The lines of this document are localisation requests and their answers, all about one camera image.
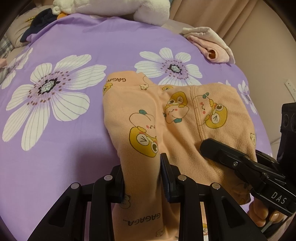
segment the white stuffed toy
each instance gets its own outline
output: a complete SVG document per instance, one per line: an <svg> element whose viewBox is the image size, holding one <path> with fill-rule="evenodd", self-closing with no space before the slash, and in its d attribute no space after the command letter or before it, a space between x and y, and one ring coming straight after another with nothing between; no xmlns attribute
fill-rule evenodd
<svg viewBox="0 0 296 241"><path fill-rule="evenodd" d="M52 12L97 16L133 14L135 21L162 26L170 15L169 0L54 0Z"/></svg>

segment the bed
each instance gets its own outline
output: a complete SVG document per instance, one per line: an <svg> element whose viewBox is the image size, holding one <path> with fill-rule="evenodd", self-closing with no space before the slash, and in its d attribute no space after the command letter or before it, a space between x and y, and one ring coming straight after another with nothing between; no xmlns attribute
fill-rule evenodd
<svg viewBox="0 0 296 241"><path fill-rule="evenodd" d="M0 86L0 216L18 241L71 183L95 182L120 163L103 122L102 89L112 72L143 72L156 84L231 85L253 120L256 149L271 155L243 72L209 62L169 29L73 14L29 38Z"/></svg>

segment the flower center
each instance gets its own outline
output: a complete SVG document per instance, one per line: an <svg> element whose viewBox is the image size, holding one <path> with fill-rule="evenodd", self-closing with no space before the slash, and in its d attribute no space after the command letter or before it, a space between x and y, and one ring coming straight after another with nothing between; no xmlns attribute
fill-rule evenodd
<svg viewBox="0 0 296 241"><path fill-rule="evenodd" d="M180 69L180 67L178 65L175 64L171 64L168 69L170 69L171 71L173 71L174 73L181 73L182 69Z"/></svg>
<svg viewBox="0 0 296 241"><path fill-rule="evenodd" d="M11 66L10 68L7 68L8 74L11 73L12 70L16 68L16 64L14 66Z"/></svg>
<svg viewBox="0 0 296 241"><path fill-rule="evenodd" d="M245 95L248 101L251 101L249 95Z"/></svg>
<svg viewBox="0 0 296 241"><path fill-rule="evenodd" d="M60 81L58 81L57 78L46 80L45 83L39 87L38 95L49 93L58 83L60 83Z"/></svg>

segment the finger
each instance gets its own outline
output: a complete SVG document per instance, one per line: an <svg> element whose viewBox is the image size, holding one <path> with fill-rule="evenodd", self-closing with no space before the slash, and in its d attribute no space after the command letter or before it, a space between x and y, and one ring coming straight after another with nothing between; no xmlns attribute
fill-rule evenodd
<svg viewBox="0 0 296 241"><path fill-rule="evenodd" d="M254 202L249 206L249 216L258 227L263 227L266 223L265 219L261 219L254 212Z"/></svg>
<svg viewBox="0 0 296 241"><path fill-rule="evenodd" d="M261 219L266 219L268 216L268 208L257 198L254 198L254 212Z"/></svg>
<svg viewBox="0 0 296 241"><path fill-rule="evenodd" d="M280 212L277 211L277 210L274 210L274 211L272 212L272 214L270 215L269 220L270 220L270 221L273 221L273 223L279 223L280 221L283 220L284 217L285 217L284 214L280 213Z"/></svg>

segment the silver rivet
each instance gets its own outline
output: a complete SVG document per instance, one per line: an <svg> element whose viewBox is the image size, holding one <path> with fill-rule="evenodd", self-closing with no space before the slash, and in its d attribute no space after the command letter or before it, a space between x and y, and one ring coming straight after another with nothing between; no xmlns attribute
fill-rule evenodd
<svg viewBox="0 0 296 241"><path fill-rule="evenodd" d="M213 183L213 184L212 184L212 187L213 187L214 189L217 189L217 190L218 190L218 189L220 189L221 186L220 186L219 183Z"/></svg>
<svg viewBox="0 0 296 241"><path fill-rule="evenodd" d="M110 181L110 180L112 180L112 176L111 175L106 175L106 176L104 176L104 179L106 180L106 181Z"/></svg>
<svg viewBox="0 0 296 241"><path fill-rule="evenodd" d="M179 176L178 176L178 179L179 179L180 181L185 181L185 180L187 179L187 177L186 177L185 175L179 175Z"/></svg>
<svg viewBox="0 0 296 241"><path fill-rule="evenodd" d="M77 188L79 188L79 183L72 183L71 188L72 188L72 189L77 189Z"/></svg>

